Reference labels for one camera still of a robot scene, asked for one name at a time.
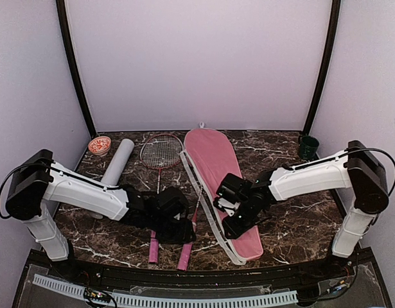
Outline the red badminton racket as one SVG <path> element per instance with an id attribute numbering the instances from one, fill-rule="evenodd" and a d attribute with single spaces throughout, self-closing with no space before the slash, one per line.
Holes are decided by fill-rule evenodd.
<path id="1" fill-rule="evenodd" d="M 161 173 L 163 169 L 176 166 L 180 161 L 183 145 L 173 134 L 160 133 L 150 137 L 140 151 L 140 161 L 148 169 L 159 171 L 157 193 L 160 192 Z"/>
<path id="2" fill-rule="evenodd" d="M 199 208 L 199 204 L 200 204 L 200 199 L 202 196 L 202 189 L 200 190 L 199 194 L 198 194 L 198 200 L 197 200 L 197 204 L 195 207 L 195 211 L 192 217 L 192 224 L 193 224 L 193 230 L 196 230 L 196 226 L 197 226 L 197 212 L 198 212 L 198 208 Z M 186 243 L 183 245 L 182 247 L 182 251 L 181 251 L 181 255 L 180 255 L 180 259 L 177 265 L 177 269 L 180 271 L 186 271 L 188 268 L 188 263 L 189 263 L 189 258 L 191 255 L 191 249 L 192 249 L 193 243 Z"/>

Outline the pink racket bag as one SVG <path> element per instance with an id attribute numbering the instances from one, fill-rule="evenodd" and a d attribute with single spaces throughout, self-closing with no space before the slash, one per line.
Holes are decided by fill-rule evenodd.
<path id="1" fill-rule="evenodd" d="M 226 239 L 222 226 L 223 218 L 231 212 L 232 205 L 226 203 L 227 210 L 222 212 L 214 207 L 216 191 L 228 173 L 241 177 L 241 171 L 234 148 L 226 135 L 200 123 L 190 130 L 183 142 L 180 159 L 197 195 L 202 196 L 201 204 L 212 233 L 218 244 L 235 265 L 244 265 L 263 255 L 263 246 L 257 227 L 252 227 L 238 239 Z"/>

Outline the white shuttlecock tube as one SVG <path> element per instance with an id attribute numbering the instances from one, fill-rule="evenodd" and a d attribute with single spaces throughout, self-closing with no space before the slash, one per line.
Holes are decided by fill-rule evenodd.
<path id="1" fill-rule="evenodd" d="M 105 174 L 100 180 L 101 183 L 116 186 L 133 149 L 134 143 L 130 139 L 121 141 Z"/>

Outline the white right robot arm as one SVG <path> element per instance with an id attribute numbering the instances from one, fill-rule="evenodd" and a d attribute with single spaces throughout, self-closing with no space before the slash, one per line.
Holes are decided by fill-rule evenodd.
<path id="1" fill-rule="evenodd" d="M 226 212 L 222 226 L 227 239 L 237 239 L 259 223 L 258 214 L 271 205 L 318 191 L 351 188 L 355 198 L 340 230 L 331 255 L 319 265 L 325 278 L 343 270 L 357 242 L 388 206 L 392 189 L 387 187 L 383 164 L 373 148 L 351 141 L 345 150 L 312 162 L 262 171 L 254 182 L 229 173 L 220 183 L 215 207 Z"/>

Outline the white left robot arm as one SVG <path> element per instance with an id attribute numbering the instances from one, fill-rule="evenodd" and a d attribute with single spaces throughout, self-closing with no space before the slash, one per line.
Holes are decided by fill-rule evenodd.
<path id="1" fill-rule="evenodd" d="M 69 280 L 82 275 L 82 265 L 72 258 L 73 247 L 42 205 L 44 200 L 91 210 L 124 225 L 148 228 L 161 243 L 186 244 L 196 239 L 186 216 L 188 201 L 176 187 L 157 193 L 138 191 L 131 185 L 104 184 L 55 162 L 47 149 L 14 168 L 3 181 L 10 187 L 5 201 L 7 214 L 2 218 L 23 221 Z"/>

